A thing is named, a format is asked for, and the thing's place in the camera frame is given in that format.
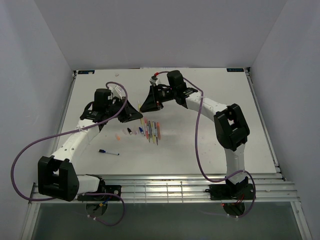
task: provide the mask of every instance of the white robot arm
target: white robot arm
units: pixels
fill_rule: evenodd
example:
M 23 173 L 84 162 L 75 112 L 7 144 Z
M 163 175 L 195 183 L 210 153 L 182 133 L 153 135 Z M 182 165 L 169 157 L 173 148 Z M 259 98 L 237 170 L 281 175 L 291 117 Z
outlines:
M 157 73 L 150 79 L 149 94 L 141 106 L 141 112 L 161 110 L 162 103 L 175 100 L 187 109 L 199 111 L 201 94 L 196 89 L 187 87 L 182 74 L 178 70 L 167 73 L 169 85 L 161 84 Z M 245 170 L 244 151 L 249 127 L 241 108 L 237 104 L 227 106 L 207 97 L 203 98 L 201 114 L 214 122 L 216 137 L 223 146 L 226 157 L 226 175 Z M 244 172 L 226 180 L 231 192 L 236 195 L 248 185 L 248 177 Z
M 200 92 L 194 92 L 185 99 L 188 109 L 199 111 L 201 94 Z M 227 105 L 218 103 L 210 98 L 204 97 L 202 103 L 201 114 L 206 116 L 211 121 L 215 122 L 215 115 L 221 113 L 227 109 Z M 229 176 L 238 170 L 245 170 L 245 143 L 237 147 L 235 151 L 232 149 L 224 148 L 225 160 L 226 160 L 226 175 Z M 246 177 L 244 172 L 238 173 L 229 178 L 233 184 L 240 183 Z
M 66 201 L 72 201 L 84 193 L 104 193 L 104 181 L 96 175 L 77 175 L 74 166 L 88 144 L 106 124 L 89 127 L 114 116 L 125 102 L 119 87 L 100 88 L 95 91 L 94 101 L 84 109 L 76 129 L 65 143 L 50 157 L 43 156 L 38 162 L 39 193 Z M 140 119 L 143 115 L 127 101 L 117 116 L 121 123 Z

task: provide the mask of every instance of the glass panel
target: glass panel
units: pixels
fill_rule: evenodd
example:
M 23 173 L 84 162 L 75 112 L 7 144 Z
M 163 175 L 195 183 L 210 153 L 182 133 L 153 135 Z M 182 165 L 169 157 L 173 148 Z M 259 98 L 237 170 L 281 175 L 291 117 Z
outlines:
M 218 203 L 126 204 L 126 215 L 113 227 L 87 218 L 84 203 L 43 203 L 33 240 L 137 239 L 137 240 L 301 240 L 289 202 L 257 202 L 240 219 L 206 215 L 224 214 Z M 101 219 L 115 222 L 121 204 L 109 204 Z

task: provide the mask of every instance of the white wall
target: white wall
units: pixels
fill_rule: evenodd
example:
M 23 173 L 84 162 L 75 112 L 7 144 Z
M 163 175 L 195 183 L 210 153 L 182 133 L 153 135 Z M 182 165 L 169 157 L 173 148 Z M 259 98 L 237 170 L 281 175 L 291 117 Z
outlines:
M 320 2 L 289 0 L 252 66 L 280 167 L 320 239 Z
M 35 0 L 73 70 L 248 67 L 287 0 Z
M 72 71 L 33 0 L 0 1 L 0 239 L 21 234 L 28 202 L 13 190 L 10 167 L 28 143 L 57 131 Z M 22 155 L 15 178 L 29 196 L 50 142 Z

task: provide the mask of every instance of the orange marker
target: orange marker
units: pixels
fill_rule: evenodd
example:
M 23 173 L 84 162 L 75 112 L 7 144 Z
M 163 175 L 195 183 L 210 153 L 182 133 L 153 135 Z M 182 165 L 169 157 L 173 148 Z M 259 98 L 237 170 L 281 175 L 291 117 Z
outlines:
M 156 130 L 158 132 L 158 139 L 161 140 L 161 135 L 160 135 L 160 125 L 159 122 L 156 123 Z

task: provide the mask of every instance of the metal frame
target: metal frame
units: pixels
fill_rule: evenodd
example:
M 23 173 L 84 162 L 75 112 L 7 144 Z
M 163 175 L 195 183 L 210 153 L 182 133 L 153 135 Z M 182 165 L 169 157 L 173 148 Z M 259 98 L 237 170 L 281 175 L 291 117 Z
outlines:
M 251 89 L 265 137 L 274 161 L 276 173 L 270 174 L 253 174 L 256 184 L 256 202 L 290 202 L 294 213 L 300 234 L 303 240 L 311 240 L 311 234 L 303 214 L 300 199 L 295 190 L 295 185 L 291 181 L 284 181 L 283 175 L 279 168 L 279 163 L 275 155 L 273 145 L 268 134 L 265 121 L 263 119 L 261 109 L 258 104 L 257 96 L 253 88 L 253 82 L 248 69 L 245 68 L 245 74 Z M 69 101 L 72 95 L 73 86 L 77 77 L 74 74 L 69 93 L 64 105 L 64 109 L 59 123 L 58 131 L 61 131 L 64 119 L 66 117 Z M 57 148 L 59 139 L 52 144 L 51 152 Z M 102 176 L 109 185 L 122 185 L 121 196 L 128 204 L 150 204 L 150 203 L 221 203 L 221 200 L 210 200 L 210 195 L 205 193 L 211 182 L 206 181 L 202 175 L 104 175 Z M 208 176 L 211 179 L 219 179 L 224 177 L 222 174 Z M 35 184 L 32 188 L 32 198 L 44 198 L 38 193 L 38 187 Z M 28 212 L 23 227 L 21 239 L 29 240 L 36 225 L 40 204 L 59 204 L 68 203 L 63 200 L 54 199 L 42 203 L 31 202 L 28 206 Z M 83 203 L 82 201 L 71 201 L 69 204 Z
M 278 159 L 277 159 L 276 154 L 275 154 L 274 146 L 271 143 L 271 139 L 270 139 L 270 136 L 269 136 L 269 133 L 268 133 L 268 130 L 267 130 L 267 126 L 266 126 L 265 120 L 264 120 L 264 118 L 262 116 L 262 112 L 261 112 L 261 109 L 260 109 L 260 106 L 259 106 L 259 103 L 258 103 L 257 95 L 256 95 L 256 92 L 255 92 L 255 89 L 254 89 L 254 84 L 252 82 L 252 79 L 251 79 L 251 76 L 250 76 L 250 73 L 249 73 L 247 67 L 244 68 L 244 72 L 245 72 L 245 75 L 246 75 L 246 79 L 248 80 L 248 83 L 249 83 L 249 87 L 250 87 L 250 90 L 251 90 L 251 93 L 252 93 L 254 104 L 255 104 L 256 110 L 258 111 L 258 114 L 259 114 L 259 118 L 260 118 L 260 121 L 261 121 L 261 124 L 262 124 L 262 128 L 263 128 L 263 131 L 264 131 L 265 138 L 266 138 L 266 142 L 268 143 L 269 150 L 271 152 L 271 156 L 272 156 L 274 165 L 276 167 L 278 167 L 279 166 L 279 162 L 278 162 Z

